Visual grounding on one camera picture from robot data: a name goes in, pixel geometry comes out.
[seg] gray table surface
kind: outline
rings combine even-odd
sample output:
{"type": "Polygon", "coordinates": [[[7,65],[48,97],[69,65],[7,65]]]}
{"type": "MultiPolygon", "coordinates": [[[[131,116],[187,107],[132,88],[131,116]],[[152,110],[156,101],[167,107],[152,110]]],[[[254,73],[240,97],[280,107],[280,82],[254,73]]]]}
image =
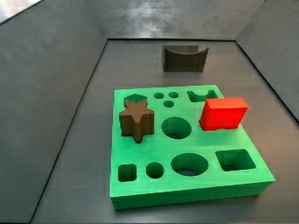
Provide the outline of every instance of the gray table surface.
{"type": "Polygon", "coordinates": [[[234,42],[108,41],[32,223],[298,222],[298,123],[234,42]],[[203,73],[164,73],[163,45],[210,48],[203,73]],[[276,182],[259,196],[115,211],[108,197],[113,90],[216,84],[242,96],[243,122],[276,182]]]}

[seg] square hole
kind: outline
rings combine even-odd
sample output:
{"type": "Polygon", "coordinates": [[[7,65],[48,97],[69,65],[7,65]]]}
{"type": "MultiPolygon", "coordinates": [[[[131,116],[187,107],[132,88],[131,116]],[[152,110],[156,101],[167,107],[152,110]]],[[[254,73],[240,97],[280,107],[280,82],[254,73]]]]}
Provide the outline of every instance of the square hole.
{"type": "Polygon", "coordinates": [[[256,168],[256,165],[246,150],[216,151],[219,165],[224,172],[240,171],[256,168]]]}
{"type": "Polygon", "coordinates": [[[133,164],[121,164],[117,167],[117,180],[120,182],[136,180],[136,166],[133,164]]]}

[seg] shape sorter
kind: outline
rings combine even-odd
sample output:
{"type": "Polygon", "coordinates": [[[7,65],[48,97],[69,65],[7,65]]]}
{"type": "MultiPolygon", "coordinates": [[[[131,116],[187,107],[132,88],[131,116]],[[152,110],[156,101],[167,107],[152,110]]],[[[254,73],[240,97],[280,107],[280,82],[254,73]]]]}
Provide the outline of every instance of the shape sorter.
{"type": "Polygon", "coordinates": [[[255,195],[275,181],[242,125],[202,129],[206,100],[216,98],[223,95],[214,85],[116,90],[109,176],[115,209],[255,195]],[[144,100],[153,111],[153,133],[136,143],[121,136],[119,115],[127,101],[144,100]]]}

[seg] red block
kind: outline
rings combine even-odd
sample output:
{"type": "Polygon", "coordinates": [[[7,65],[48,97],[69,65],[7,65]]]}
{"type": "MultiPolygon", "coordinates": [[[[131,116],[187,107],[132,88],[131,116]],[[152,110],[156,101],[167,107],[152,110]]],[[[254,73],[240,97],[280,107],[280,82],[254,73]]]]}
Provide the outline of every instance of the red block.
{"type": "Polygon", "coordinates": [[[236,129],[247,110],[248,104],[242,97],[207,99],[200,115],[202,129],[236,129]]]}

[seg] small round hole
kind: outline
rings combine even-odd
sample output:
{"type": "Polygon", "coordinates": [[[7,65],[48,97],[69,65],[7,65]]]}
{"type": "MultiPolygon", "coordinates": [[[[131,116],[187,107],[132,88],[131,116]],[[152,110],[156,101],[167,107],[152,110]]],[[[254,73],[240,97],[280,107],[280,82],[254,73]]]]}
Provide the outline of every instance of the small round hole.
{"type": "Polygon", "coordinates": [[[179,94],[175,93],[175,92],[171,92],[168,95],[169,95],[169,97],[172,97],[172,98],[177,98],[177,97],[179,97],[179,94]]]}
{"type": "Polygon", "coordinates": [[[184,153],[172,160],[172,169],[185,177],[202,175],[208,166],[207,159],[195,153],[184,153]]]}
{"type": "Polygon", "coordinates": [[[153,94],[153,98],[155,99],[163,99],[164,98],[164,94],[156,93],[156,94],[153,94]]]}
{"type": "Polygon", "coordinates": [[[163,103],[163,105],[167,107],[167,108],[171,108],[173,106],[173,102],[172,101],[165,101],[163,103]]]}
{"type": "Polygon", "coordinates": [[[159,179],[164,175],[164,167],[159,163],[151,163],[145,167],[145,174],[151,179],[159,179]]]}
{"type": "Polygon", "coordinates": [[[173,139],[184,139],[192,133],[192,126],[180,117],[169,117],[163,121],[163,133],[173,139]]]}

